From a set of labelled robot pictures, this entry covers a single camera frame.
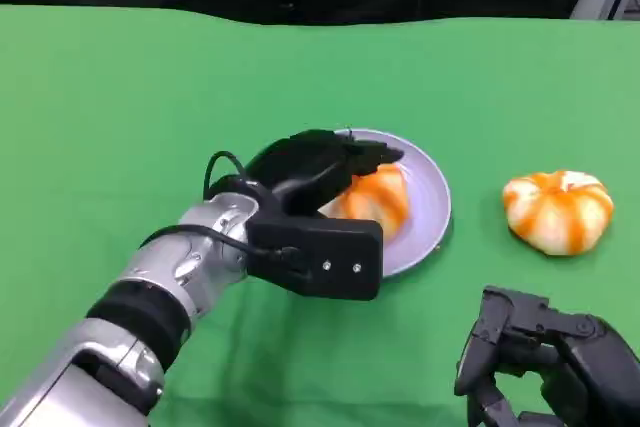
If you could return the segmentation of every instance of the black cable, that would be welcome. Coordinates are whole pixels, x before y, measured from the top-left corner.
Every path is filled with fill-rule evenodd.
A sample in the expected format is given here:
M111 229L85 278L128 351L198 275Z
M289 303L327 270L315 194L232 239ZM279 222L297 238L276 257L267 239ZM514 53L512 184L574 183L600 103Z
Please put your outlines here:
M211 173L213 172L213 167L215 166L217 160L221 157L225 157L229 159L233 163L233 165L235 165L240 177L242 177L243 179L248 178L247 171L245 170L244 166L240 163L240 161L235 155L233 155L231 152L228 152L226 150L221 150L220 152L216 152L211 156L211 159L209 159L209 163L207 164L207 170L205 171L205 174L204 174L204 187L202 190L202 198L204 200L207 200L207 192L211 184ZM253 255L256 257L269 257L273 260L282 260L283 256L285 255L285 252L282 250L278 250L278 249L269 250L269 249L259 249L256 247L252 247L251 245L246 244L244 242L240 242L239 240L236 240L233 237L229 237L228 235L223 234L222 232L218 232L217 230L213 230L210 227L206 227L204 225L198 225L198 224L178 224L178 225L169 225L168 227L163 227L159 230L156 230L153 234L147 237L144 240L144 242L140 244L140 248L144 247L148 243L153 242L154 240L160 237L163 237L165 235L181 234L181 233L202 235L204 237L208 237L213 241L219 241L230 247L238 249L239 251L244 252L247 255Z
M204 172L204 186L202 188L202 199L207 200L207 192L209 191L209 187L211 186L211 173L213 172L213 167L216 165L216 162L220 157L225 157L229 159L233 165L238 170L238 174L243 179L247 179L247 171L244 166L240 163L238 158L233 155L231 152L226 150L221 150L220 152L216 152L209 159L209 163L207 164L207 170Z
M266 249L258 249L256 247L251 247L249 244L245 244L244 242L240 242L228 235L223 234L222 232L218 232L217 230L213 230L204 225L198 224L178 224L178 225L170 225L168 227L163 227L162 229L156 230L153 234L147 237L142 244L140 244L140 248L144 247L150 242L163 237L165 235L171 234L198 234L204 237L208 237L211 240L218 240L224 244L227 244L230 247L240 250L248 255L254 255L259 257L278 257L280 255L279 250L266 250Z

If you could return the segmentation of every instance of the orange striped bun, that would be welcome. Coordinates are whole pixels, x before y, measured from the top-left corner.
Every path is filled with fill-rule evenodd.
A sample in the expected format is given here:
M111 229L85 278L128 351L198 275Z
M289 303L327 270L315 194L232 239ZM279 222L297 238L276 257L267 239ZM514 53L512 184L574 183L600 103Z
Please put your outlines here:
M502 199L511 230L548 255L590 250L613 215L607 189L583 172L518 177L505 186Z
M379 165L375 174L354 176L351 187L326 207L322 211L330 217L375 220L389 240L409 218L404 175L394 164Z

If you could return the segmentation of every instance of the robotic finger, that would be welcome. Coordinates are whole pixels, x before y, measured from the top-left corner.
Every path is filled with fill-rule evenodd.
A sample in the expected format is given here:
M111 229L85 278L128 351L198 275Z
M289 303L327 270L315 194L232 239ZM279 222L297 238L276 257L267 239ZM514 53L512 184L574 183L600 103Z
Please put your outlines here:
M541 394L555 416L523 413L514 424L495 373L521 377L527 371L542 377ZM640 425L640 363L609 324L558 312L543 297L496 287L483 292L454 393L467 396L473 426Z

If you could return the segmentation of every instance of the bread roll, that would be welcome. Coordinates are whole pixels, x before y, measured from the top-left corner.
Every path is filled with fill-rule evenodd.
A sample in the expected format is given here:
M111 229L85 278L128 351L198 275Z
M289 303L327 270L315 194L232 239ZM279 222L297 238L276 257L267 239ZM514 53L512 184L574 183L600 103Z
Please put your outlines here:
M382 226L384 239L388 241L409 218L404 174L395 164L382 164L375 174L354 176L351 187L323 212L341 219L375 220Z

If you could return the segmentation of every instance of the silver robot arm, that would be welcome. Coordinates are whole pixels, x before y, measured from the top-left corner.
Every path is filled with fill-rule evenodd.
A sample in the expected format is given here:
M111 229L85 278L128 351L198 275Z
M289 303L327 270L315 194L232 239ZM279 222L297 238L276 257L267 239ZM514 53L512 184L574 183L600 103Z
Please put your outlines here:
M246 242L245 222L257 211L253 198L225 192L189 209L180 223L209 227ZM195 233L176 233L142 247L112 288L134 286L174 302L169 310L181 308L184 322L164 327L182 330L182 343L224 288L246 276L245 262L245 255L229 245ZM163 352L162 362L155 345L141 337L154 339L154 344L164 340L150 332L131 332L90 312L4 406L0 426L147 427L147 413L164 390L165 367L177 351Z
M210 185L220 157L239 175ZM352 175L401 157L383 143L322 130L274 142L246 169L229 152L214 154L204 201L145 241L3 407L0 427L147 427L181 346L225 287L246 275L303 296L375 298L380 226L327 219L317 210L347 189Z

